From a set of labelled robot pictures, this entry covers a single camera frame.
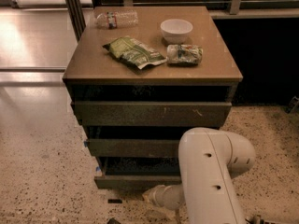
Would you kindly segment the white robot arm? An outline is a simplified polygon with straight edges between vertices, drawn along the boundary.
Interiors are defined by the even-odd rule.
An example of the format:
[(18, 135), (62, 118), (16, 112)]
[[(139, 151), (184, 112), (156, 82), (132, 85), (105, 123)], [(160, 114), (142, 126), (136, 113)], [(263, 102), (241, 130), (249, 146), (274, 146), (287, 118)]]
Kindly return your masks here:
[(187, 206), (189, 224), (246, 224), (232, 179), (252, 168), (253, 144), (244, 136), (192, 128), (178, 145), (181, 183), (147, 190), (147, 203), (169, 210)]

